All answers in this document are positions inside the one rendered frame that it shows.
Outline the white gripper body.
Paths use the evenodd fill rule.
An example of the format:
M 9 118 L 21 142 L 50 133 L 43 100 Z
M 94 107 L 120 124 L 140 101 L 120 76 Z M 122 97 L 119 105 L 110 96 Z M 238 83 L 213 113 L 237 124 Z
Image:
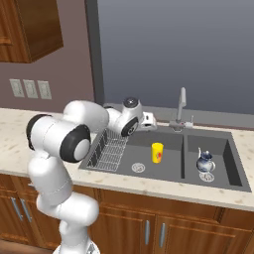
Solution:
M 140 128 L 142 130 L 156 130 L 157 129 L 157 122 L 154 118 L 152 119 L 144 119 L 141 124 Z

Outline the yellow cup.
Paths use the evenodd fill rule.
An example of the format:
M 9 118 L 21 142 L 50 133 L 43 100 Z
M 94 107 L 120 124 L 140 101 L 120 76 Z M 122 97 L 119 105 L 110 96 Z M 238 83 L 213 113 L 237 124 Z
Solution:
M 164 145 L 162 143 L 152 144 L 152 161 L 159 164 L 162 161 Z

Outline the silver sink tap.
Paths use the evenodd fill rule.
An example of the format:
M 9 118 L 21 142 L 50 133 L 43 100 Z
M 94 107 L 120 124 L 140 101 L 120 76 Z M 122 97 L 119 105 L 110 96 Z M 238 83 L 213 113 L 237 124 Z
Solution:
M 190 122 L 186 122 L 182 120 L 183 108 L 187 106 L 187 93 L 184 87 L 181 88 L 180 99 L 179 99 L 179 107 L 177 110 L 177 118 L 175 120 L 171 120 L 169 126 L 175 132 L 182 132 L 184 129 L 193 127 L 193 117 L 190 118 Z

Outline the round silver sink drain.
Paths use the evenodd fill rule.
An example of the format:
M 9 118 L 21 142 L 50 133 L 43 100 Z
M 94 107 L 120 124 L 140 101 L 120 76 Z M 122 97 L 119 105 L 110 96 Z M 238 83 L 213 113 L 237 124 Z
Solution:
M 143 173 L 145 171 L 145 166 L 141 163 L 135 163 L 132 165 L 132 171 L 134 173 Z
M 211 183 L 214 181 L 214 175 L 212 173 L 200 173 L 199 177 L 207 183 Z

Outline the grey double basin sink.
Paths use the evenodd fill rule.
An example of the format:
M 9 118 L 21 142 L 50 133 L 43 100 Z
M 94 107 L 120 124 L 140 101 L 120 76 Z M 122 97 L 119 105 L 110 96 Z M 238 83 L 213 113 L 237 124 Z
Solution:
M 127 137 L 128 142 L 116 172 L 94 170 L 87 167 L 87 162 L 101 134 L 96 136 L 89 154 L 81 162 L 79 167 L 82 170 L 232 191 L 251 191 L 235 143 L 229 132 L 186 129 L 177 133 L 166 126 L 160 126 L 155 131 L 136 132 Z M 162 161 L 159 164 L 152 161 L 153 143 L 164 145 Z M 204 182 L 199 177 L 196 167 L 198 149 L 210 152 L 212 160 L 215 162 L 215 170 L 212 172 L 214 181 L 211 183 Z M 135 163 L 143 164 L 145 171 L 134 173 L 132 165 Z

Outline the blue and white teapot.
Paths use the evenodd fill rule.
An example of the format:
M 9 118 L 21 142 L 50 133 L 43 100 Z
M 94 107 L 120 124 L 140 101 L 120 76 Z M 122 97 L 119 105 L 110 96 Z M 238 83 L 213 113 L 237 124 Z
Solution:
M 212 160 L 212 155 L 201 149 L 198 149 L 198 157 L 196 161 L 196 167 L 201 173 L 209 173 L 215 169 L 215 162 Z

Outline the grey framed window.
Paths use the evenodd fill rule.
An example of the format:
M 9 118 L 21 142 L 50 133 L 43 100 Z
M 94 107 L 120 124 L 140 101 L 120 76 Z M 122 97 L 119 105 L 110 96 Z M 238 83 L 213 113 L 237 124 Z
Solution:
M 254 130 L 254 0 L 84 0 L 95 96 Z

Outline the brown wooden drawer front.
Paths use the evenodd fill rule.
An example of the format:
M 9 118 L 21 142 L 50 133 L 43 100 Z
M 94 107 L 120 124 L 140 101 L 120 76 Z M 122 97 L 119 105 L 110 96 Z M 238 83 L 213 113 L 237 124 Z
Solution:
M 133 194 L 115 190 L 100 190 L 103 203 L 126 206 L 142 210 L 197 217 L 220 222 L 224 209 L 221 207 L 161 197 Z
M 30 187 L 31 181 L 26 177 L 0 174 L 0 196 L 17 195 L 25 197 L 37 196 L 38 192 Z
M 223 226 L 246 230 L 254 229 L 254 211 L 226 208 L 220 218 Z

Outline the brown wooden cupboard door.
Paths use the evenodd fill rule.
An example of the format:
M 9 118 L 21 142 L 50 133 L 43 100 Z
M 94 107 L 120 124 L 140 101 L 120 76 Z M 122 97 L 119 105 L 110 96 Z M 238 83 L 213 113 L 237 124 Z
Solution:
M 3 239 L 20 240 L 19 221 L 12 205 L 12 201 L 4 190 L 0 190 L 0 236 Z
M 159 247 L 161 224 L 166 223 L 163 248 Z M 244 254 L 250 230 L 220 226 L 186 218 L 157 217 L 155 254 Z
M 23 198 L 26 202 L 26 206 L 32 216 L 32 222 L 28 221 L 28 225 L 33 231 L 33 236 L 40 247 L 55 250 L 61 243 L 61 236 L 59 233 L 58 219 L 49 217 L 41 213 L 37 209 L 37 197 L 25 196 Z
M 146 220 L 150 221 L 148 245 L 145 245 Z M 101 254 L 153 254 L 155 222 L 156 216 L 151 213 L 102 206 L 89 233 Z

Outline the white wall socket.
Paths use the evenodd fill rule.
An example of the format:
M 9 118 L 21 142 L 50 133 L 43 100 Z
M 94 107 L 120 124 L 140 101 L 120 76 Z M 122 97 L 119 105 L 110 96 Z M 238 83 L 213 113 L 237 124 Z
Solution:
M 38 93 L 37 93 L 37 90 L 36 90 L 35 82 L 33 80 L 28 80 L 28 79 L 24 79 L 23 82 L 24 82 L 24 85 L 25 85 L 27 96 L 29 98 L 37 98 Z
M 10 84 L 15 97 L 24 97 L 24 91 L 22 88 L 21 81 L 19 79 L 10 79 Z
M 38 87 L 39 87 L 39 91 L 40 91 L 42 99 L 51 99 L 52 98 L 50 85 L 47 81 L 39 80 Z

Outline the brown wooden wall cupboard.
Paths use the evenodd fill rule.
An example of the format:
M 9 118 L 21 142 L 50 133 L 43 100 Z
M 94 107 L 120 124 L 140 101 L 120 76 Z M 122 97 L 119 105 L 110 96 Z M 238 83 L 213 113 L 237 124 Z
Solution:
M 63 46 L 57 0 L 0 0 L 0 63 L 30 64 Z

